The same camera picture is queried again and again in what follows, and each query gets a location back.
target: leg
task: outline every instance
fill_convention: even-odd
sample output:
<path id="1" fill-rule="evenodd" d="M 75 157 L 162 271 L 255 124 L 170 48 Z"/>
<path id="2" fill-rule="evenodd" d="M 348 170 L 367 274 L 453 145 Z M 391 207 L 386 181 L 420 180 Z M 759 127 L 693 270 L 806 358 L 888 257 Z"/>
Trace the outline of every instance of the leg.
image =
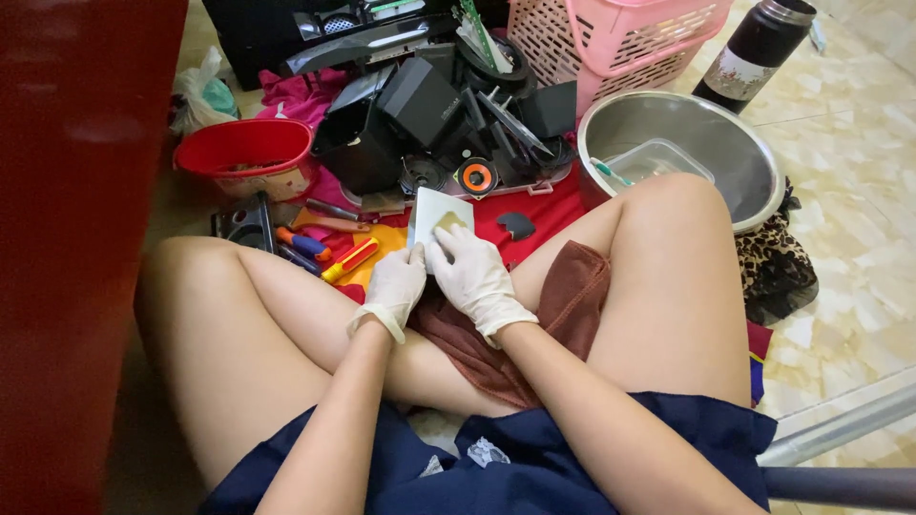
<path id="1" fill-rule="evenodd" d="M 216 238 L 173 238 L 147 257 L 138 325 L 210 487 L 318 402 L 343 359 L 355 307 L 278 257 Z M 415 333 L 392 354 L 385 388 L 392 400 L 462 414 L 513 411 Z"/>
<path id="2" fill-rule="evenodd" d="M 512 270 L 526 307 L 537 309 L 547 270 L 568 240 L 611 264 L 589 365 L 627 391 L 749 405 L 740 271 L 713 185 L 686 173 L 655 178 L 574 222 Z"/>

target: latex glove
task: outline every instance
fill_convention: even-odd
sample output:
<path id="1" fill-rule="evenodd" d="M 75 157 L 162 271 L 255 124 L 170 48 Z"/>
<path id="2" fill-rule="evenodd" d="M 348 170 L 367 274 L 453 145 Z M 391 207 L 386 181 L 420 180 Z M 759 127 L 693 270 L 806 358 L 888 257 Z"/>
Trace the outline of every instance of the latex glove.
<path id="1" fill-rule="evenodd" d="M 512 279 L 495 245 L 458 224 L 450 231 L 436 227 L 433 233 L 439 243 L 430 245 L 430 263 L 439 288 L 492 347 L 500 348 L 490 336 L 503 326 L 538 322 L 538 317 L 516 301 Z M 454 258 L 452 264 L 443 248 Z"/>
<path id="2" fill-rule="evenodd" d="M 395 342 L 404 343 L 404 326 L 426 285 L 423 244 L 389 252 L 372 268 L 365 304 L 356 309 L 347 334 L 353 336 L 363 315 L 372 313 L 389 330 Z"/>

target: red bucket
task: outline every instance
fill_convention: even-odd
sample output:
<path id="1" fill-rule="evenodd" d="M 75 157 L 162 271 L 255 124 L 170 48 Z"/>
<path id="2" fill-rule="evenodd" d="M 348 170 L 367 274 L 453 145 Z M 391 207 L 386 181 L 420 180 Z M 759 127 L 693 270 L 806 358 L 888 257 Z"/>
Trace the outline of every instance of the red bucket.
<path id="1" fill-rule="evenodd" d="M 233 197 L 264 191 L 272 201 L 287 201 L 308 192 L 318 177 L 311 142 L 311 129 L 296 120 L 239 120 L 185 137 L 174 164 L 213 179 Z"/>

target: black thermos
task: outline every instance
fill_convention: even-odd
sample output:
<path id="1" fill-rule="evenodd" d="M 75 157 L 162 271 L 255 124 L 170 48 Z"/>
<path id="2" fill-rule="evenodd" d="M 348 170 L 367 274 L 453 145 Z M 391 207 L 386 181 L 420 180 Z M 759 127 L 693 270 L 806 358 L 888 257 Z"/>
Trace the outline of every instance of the black thermos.
<path id="1" fill-rule="evenodd" d="M 817 9 L 802 0 L 761 0 L 747 12 L 693 94 L 736 115 L 807 36 Z"/>

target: stainless steel bowl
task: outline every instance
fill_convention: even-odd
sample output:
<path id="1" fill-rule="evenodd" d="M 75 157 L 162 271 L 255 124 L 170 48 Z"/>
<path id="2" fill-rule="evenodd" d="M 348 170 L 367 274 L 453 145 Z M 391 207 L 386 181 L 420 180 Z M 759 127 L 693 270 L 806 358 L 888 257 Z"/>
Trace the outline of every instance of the stainless steel bowl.
<path id="1" fill-rule="evenodd" d="M 668 139 L 713 174 L 736 234 L 756 228 L 780 206 L 785 179 L 750 126 L 695 96 L 640 91 L 598 101 L 579 124 L 579 175 L 587 209 L 618 193 L 589 159 L 607 162 L 654 137 Z"/>

